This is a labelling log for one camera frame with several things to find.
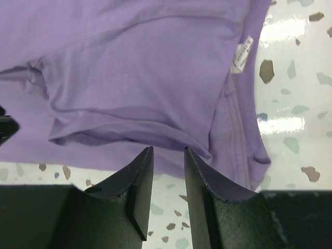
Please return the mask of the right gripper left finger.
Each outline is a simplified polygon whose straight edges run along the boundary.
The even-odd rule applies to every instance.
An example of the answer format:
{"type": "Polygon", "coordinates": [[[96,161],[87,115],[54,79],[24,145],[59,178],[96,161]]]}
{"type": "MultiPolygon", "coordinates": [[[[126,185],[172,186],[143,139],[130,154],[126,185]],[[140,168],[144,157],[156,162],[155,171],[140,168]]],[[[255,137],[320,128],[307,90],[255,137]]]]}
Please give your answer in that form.
{"type": "Polygon", "coordinates": [[[153,174],[154,150],[147,147],[127,166],[84,191],[93,198],[84,248],[142,248],[153,174]]]}

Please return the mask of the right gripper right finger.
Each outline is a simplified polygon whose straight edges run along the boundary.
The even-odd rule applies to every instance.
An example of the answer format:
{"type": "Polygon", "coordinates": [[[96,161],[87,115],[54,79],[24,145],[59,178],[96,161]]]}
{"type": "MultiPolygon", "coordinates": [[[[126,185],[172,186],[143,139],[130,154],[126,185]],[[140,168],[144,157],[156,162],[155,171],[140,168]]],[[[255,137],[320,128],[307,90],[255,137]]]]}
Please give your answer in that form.
{"type": "Polygon", "coordinates": [[[193,248],[259,248],[251,211],[258,194],[214,170],[189,147],[184,166],[193,248]]]}

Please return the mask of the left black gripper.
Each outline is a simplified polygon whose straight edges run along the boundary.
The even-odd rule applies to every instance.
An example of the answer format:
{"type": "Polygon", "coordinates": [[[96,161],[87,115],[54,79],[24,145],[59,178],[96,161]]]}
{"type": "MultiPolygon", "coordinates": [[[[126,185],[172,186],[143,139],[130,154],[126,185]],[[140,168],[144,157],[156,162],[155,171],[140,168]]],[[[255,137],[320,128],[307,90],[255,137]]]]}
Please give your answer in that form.
{"type": "Polygon", "coordinates": [[[19,124],[0,107],[0,145],[3,145],[20,129],[19,124]]]}

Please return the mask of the purple t shirt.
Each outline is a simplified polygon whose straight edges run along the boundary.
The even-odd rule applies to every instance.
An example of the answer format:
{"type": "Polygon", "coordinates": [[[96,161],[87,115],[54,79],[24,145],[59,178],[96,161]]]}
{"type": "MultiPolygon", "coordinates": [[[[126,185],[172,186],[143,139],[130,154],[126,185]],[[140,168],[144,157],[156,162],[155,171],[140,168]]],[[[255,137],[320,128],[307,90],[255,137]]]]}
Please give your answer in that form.
{"type": "Polygon", "coordinates": [[[184,175],[190,147],[256,189],[270,165],[255,53],[269,1],[1,1],[1,161],[116,171],[145,147],[184,175]]]}

